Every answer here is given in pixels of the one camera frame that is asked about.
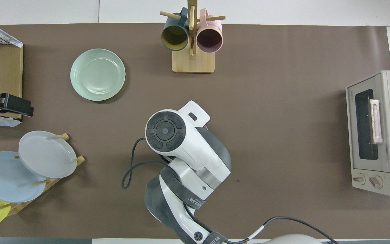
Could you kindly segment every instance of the pink mug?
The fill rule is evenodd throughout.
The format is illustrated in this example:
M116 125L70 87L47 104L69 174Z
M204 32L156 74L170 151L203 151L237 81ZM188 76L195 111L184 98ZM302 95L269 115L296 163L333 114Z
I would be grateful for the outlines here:
M198 31L196 33L196 45L205 53L215 53L222 47L222 23L220 20L207 21L213 17L207 13L207 9L201 9Z

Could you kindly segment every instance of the black button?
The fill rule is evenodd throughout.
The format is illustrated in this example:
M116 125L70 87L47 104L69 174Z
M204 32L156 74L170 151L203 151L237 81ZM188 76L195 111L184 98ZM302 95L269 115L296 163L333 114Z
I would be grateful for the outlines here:
M194 121L198 119L193 113L189 113L189 117L191 117Z
M171 124L171 122L164 121L157 125L156 128L156 135L161 139L162 141L167 141L174 136L174 126Z
M174 122L175 127L177 129L183 128L183 121L181 120L180 116L178 116L177 114L169 113L168 114L168 119L171 120L172 122Z
M172 139L171 141L167 142L167 148L168 149L171 149L171 148L175 149L175 148L177 148L183 142L182 139L183 139L183 134L182 133L175 134L174 139Z
M164 113L157 113L147 123L147 128L148 129L154 129L157 123L159 121L164 120Z
M149 133L148 134L148 142L150 142L150 144L155 147L155 148L158 148L158 149L162 149L162 147L164 147L164 144L162 142L159 142L156 137L154 137L154 133Z

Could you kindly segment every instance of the wooden mug holder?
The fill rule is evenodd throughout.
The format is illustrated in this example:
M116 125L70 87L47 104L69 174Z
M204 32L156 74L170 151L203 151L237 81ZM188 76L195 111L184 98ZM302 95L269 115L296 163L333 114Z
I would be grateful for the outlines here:
M175 73L213 73L215 71L215 54L208 54L198 49L195 43L197 33L198 0L188 0L189 42L180 51L172 51L172 71ZM160 15L180 19L179 15L160 12ZM225 20L225 16L215 16L206 19Z

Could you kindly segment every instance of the mug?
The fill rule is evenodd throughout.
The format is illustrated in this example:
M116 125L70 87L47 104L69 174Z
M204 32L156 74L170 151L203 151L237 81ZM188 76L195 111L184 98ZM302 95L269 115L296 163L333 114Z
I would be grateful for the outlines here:
M179 51L185 48L189 42L188 9L184 7L180 13L174 14L180 15L180 20L168 17L161 39L166 48Z
M205 53L215 53L222 47L222 23L220 20L207 22L206 18L213 17L207 13L207 9L201 9L198 31L196 34L196 45Z

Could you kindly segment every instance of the dark green mug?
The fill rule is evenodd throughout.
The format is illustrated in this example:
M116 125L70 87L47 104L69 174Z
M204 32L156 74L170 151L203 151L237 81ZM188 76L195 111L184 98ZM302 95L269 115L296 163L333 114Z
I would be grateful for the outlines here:
M189 23L186 21L188 18L188 9L184 7L180 13L174 14L180 15L181 17L180 19L168 17L164 30L162 31L161 40L166 48L172 51L179 51L188 44Z

